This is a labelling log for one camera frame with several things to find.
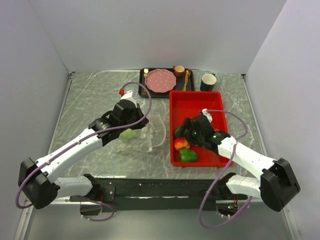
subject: white wall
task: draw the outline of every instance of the white wall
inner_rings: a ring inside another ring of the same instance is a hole
[[[69,71],[246,73],[286,0],[29,0]]]
[[[245,77],[271,157],[287,159],[304,240],[320,236],[320,1],[288,0]]]
[[[10,240],[20,163],[47,153],[68,72],[28,1],[0,1],[0,34],[0,238]]]

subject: black tray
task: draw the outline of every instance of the black tray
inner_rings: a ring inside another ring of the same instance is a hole
[[[140,70],[140,76],[139,76],[139,83],[141,83],[142,85],[145,85],[145,80],[146,80],[145,75],[144,75],[145,74],[144,69],[145,69],[145,67]],[[176,77],[176,85],[174,86],[174,88],[171,91],[173,91],[173,90],[182,91],[182,89],[185,86],[185,76],[186,76],[185,74],[183,76],[176,76],[175,70],[173,68],[161,68],[161,67],[149,68],[149,73],[155,69],[167,69],[170,72],[173,72],[173,74]],[[194,91],[195,90],[194,73],[192,72],[192,70],[190,70],[190,72],[191,72],[191,74],[189,76],[188,83],[186,85],[186,90],[187,91]],[[141,86],[139,86],[138,94],[143,98],[147,98],[148,95],[147,94],[143,95],[142,91],[143,91],[143,88]],[[160,93],[160,92],[154,92],[152,90],[149,90],[149,92],[150,92],[151,97],[154,99],[168,99],[169,94],[170,94],[170,91]]]

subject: red plastic bin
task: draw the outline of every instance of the red plastic bin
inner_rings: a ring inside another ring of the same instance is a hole
[[[198,155],[196,162],[181,162],[179,151],[174,147],[174,130],[185,117],[193,118],[202,109],[223,110],[221,94],[218,91],[171,91],[170,92],[170,157],[176,167],[224,167],[228,159],[205,148],[191,145],[190,149]],[[215,130],[228,132],[226,117],[223,112],[210,112]]]

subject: black base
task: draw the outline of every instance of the black base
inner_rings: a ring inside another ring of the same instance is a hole
[[[205,211],[216,211],[217,200],[234,200],[225,185],[232,177],[228,174],[213,188],[204,207]],[[126,210],[178,210],[198,209],[213,179],[129,179],[129,178],[96,178],[100,184],[104,202],[112,205],[116,211]],[[246,195],[238,195],[240,200]],[[92,200],[100,201],[98,194]],[[78,196],[71,196],[71,202],[83,202]],[[110,212],[107,207],[103,212]]]
[[[27,158],[20,165],[18,186],[38,166],[31,158]],[[47,172],[38,170],[24,186],[23,193],[32,202],[36,209],[48,206],[58,195],[60,187],[47,179]]]
[[[272,210],[280,212],[300,192],[300,185],[290,163],[280,158],[274,165],[262,170],[261,198]]]

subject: pink dotted plate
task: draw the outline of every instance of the pink dotted plate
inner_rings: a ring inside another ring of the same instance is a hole
[[[145,85],[155,93],[165,93],[177,84],[176,76],[166,69],[155,69],[145,77]]]

